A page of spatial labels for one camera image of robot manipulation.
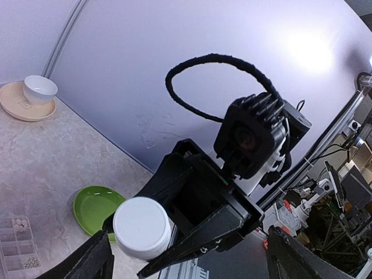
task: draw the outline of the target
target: green plate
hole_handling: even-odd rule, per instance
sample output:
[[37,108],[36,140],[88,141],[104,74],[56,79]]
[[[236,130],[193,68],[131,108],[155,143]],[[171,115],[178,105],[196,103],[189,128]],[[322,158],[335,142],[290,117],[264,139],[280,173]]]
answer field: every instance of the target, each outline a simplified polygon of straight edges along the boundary
[[[102,229],[103,222],[126,199],[119,193],[103,186],[89,186],[82,189],[74,200],[74,214],[80,227],[90,236]],[[115,235],[109,234],[109,241],[115,243]]]

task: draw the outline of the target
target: metal frame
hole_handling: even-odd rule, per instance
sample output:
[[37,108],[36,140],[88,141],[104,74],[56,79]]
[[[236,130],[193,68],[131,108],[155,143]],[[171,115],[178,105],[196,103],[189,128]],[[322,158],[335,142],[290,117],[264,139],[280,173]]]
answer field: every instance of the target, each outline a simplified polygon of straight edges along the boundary
[[66,41],[71,34],[72,29],[74,28],[77,19],[83,12],[85,6],[89,0],[78,0],[74,9],[72,10],[70,16],[67,18],[65,25],[63,26],[62,32],[58,36],[57,42],[54,45],[52,52],[46,62],[46,65],[42,71],[42,76],[46,78],[50,78],[54,68],[56,66],[57,60],[60,57],[63,47],[66,44]]
[[304,158],[303,162],[300,162],[298,165],[296,165],[296,170],[290,176],[288,176],[283,181],[279,181],[281,183],[281,187],[275,189],[267,198],[261,201],[259,206],[262,209],[265,210],[270,207],[272,203],[277,199],[277,197],[280,196],[287,187],[296,185],[298,182],[300,182],[301,179],[304,178],[306,173],[308,173],[308,171],[313,167],[310,161],[316,156],[321,155],[322,152],[329,146],[329,144],[333,142],[334,138],[342,132],[345,125],[347,125],[347,123],[350,121],[353,114],[355,113],[355,110],[360,105],[360,103],[364,99],[364,96],[367,95],[369,90],[369,88],[362,88],[361,91],[356,91],[355,97],[351,101],[352,103],[349,105],[349,109],[346,110],[344,114],[340,115],[336,123],[332,127],[330,127],[328,133],[324,135],[315,151],[312,154],[307,155],[307,157]]
[[[176,240],[178,229],[173,227],[169,246]],[[209,279],[209,271],[198,267],[198,259],[174,264],[159,273],[158,279]]]

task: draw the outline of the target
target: white wall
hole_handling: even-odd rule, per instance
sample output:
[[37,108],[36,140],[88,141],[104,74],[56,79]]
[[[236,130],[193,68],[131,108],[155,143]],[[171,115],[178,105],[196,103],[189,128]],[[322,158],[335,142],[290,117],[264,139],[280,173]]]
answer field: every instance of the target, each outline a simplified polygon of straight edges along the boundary
[[372,0],[345,0],[346,3],[359,15],[372,13]]
[[0,0],[0,84],[41,74],[77,0]]
[[[180,62],[211,52],[254,63],[312,129],[294,163],[350,100],[369,71],[372,33],[342,0],[90,1],[52,78],[59,97],[119,147],[155,170],[183,138],[206,152],[219,125],[174,103],[164,86]],[[226,65],[198,66],[174,80],[179,95],[220,117],[235,98],[260,93]]]

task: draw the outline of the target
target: red component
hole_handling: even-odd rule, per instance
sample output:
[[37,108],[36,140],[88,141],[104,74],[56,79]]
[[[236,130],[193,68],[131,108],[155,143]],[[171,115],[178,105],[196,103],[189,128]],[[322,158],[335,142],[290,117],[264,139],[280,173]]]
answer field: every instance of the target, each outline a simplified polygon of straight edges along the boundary
[[289,202],[287,202],[286,199],[284,200],[284,206],[285,206],[285,208],[287,208],[289,210],[289,212],[292,213],[291,205],[289,204]]
[[282,226],[281,229],[285,231],[287,234],[291,235],[291,232],[287,227]]
[[263,242],[263,247],[264,247],[265,250],[268,250],[269,249],[268,245],[269,245],[269,243],[267,242],[267,240],[265,240]]

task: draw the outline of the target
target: white bowl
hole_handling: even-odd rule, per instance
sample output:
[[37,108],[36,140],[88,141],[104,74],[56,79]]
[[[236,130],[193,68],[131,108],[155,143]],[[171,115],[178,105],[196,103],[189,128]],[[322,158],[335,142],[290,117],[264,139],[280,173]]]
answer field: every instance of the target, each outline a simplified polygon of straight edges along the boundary
[[23,94],[33,105],[50,102],[57,92],[57,85],[46,77],[28,76],[24,79]]

